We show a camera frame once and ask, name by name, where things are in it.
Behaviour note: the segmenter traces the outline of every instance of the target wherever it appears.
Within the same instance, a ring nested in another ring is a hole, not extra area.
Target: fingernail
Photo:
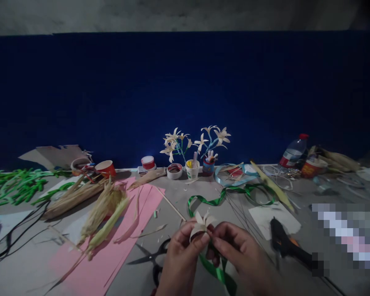
[[[218,238],[213,238],[213,244],[214,244],[215,247],[219,247],[221,242],[219,241]]]
[[[208,241],[210,240],[210,236],[208,235],[208,233],[204,233],[203,236],[201,237],[201,241],[203,244],[205,243],[208,243]]]

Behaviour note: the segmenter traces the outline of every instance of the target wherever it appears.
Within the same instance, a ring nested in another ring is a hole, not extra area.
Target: gray wall
[[[347,30],[360,0],[0,0],[0,35]]]

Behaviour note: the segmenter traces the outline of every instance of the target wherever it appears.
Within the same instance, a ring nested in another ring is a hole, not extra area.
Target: hand
[[[271,282],[274,275],[265,254],[247,231],[222,222],[213,230],[212,236],[215,248],[234,265],[245,288],[256,295],[277,295]],[[212,250],[208,250],[207,259],[212,260],[215,267],[219,266]]]
[[[210,236],[204,233],[189,243],[195,223],[194,218],[186,222],[171,238],[156,296],[192,294],[197,258],[210,241]]]

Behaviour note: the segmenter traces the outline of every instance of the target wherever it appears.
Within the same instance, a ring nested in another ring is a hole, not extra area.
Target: white paper cup
[[[188,175],[189,180],[194,180],[199,176],[200,163],[198,161],[196,162],[196,168],[194,169],[189,168],[187,165],[185,165],[185,167],[186,167],[186,174]]]

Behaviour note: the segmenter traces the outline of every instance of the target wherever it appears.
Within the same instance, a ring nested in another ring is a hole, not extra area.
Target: paint cup
[[[108,178],[110,175],[115,176],[115,168],[112,164],[112,160],[105,160],[95,166],[96,171],[101,173],[104,177]]]
[[[188,160],[188,161],[192,163],[192,168],[194,168],[193,160]],[[200,163],[198,161],[196,161],[196,167],[194,169],[191,169],[188,167],[188,165],[185,165],[186,174],[188,175],[188,179],[194,180],[199,176],[199,166],[200,166]]]
[[[170,180],[177,180],[182,176],[182,165],[171,164],[167,167],[167,177]]]
[[[322,173],[327,167],[328,163],[326,161],[318,160],[317,162],[312,162],[307,160],[301,169],[301,176],[303,178],[313,178]]]
[[[209,177],[214,174],[215,162],[203,161],[203,176]]]

